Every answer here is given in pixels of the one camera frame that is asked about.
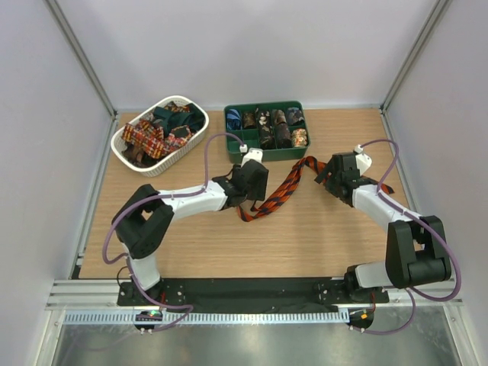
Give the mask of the orange navy striped tie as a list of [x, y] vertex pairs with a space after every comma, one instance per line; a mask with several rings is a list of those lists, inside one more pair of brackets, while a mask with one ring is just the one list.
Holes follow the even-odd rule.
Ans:
[[[266, 201], [264, 201], [258, 208], [255, 207], [255, 204], [252, 205], [251, 211], [253, 212], [253, 214], [245, 212], [241, 206], [238, 206], [237, 213], [239, 215], [239, 218], [244, 222], [250, 222], [253, 220], [257, 220], [261, 217], [266, 217], [269, 214], [275, 212], [296, 191], [302, 177], [303, 168], [305, 166], [308, 166], [316, 174], [318, 174], [323, 169], [324, 165], [324, 162], [320, 162], [313, 156], [307, 156], [300, 159], [297, 163], [294, 164], [291, 172], [288, 174], [286, 179], [281, 183], [277, 190], [269, 196]], [[358, 188], [362, 185], [373, 185], [374, 187], [377, 187], [378, 183], [379, 181], [363, 175], [358, 183]], [[342, 202], [352, 207], [352, 200]]]

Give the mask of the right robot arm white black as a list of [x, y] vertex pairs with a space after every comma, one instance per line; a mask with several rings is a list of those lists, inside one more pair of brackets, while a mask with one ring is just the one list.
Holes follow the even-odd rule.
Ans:
[[334, 154], [316, 178], [331, 195], [367, 214], [387, 235], [382, 262], [348, 267], [345, 296], [360, 302], [373, 288], [414, 288], [450, 279], [451, 260], [441, 244], [442, 221], [423, 217], [385, 196], [378, 183], [363, 176], [370, 166], [371, 158], [364, 153]]

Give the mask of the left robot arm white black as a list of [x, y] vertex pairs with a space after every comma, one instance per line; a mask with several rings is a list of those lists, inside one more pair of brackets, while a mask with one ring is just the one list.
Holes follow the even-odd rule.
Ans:
[[125, 248], [137, 299], [145, 305], [162, 301], [163, 279], [157, 268], [156, 251], [172, 223], [263, 199], [267, 183], [268, 169], [250, 159], [234, 165], [230, 176], [217, 176], [202, 186], [177, 191], [140, 186], [111, 222], [111, 231]]

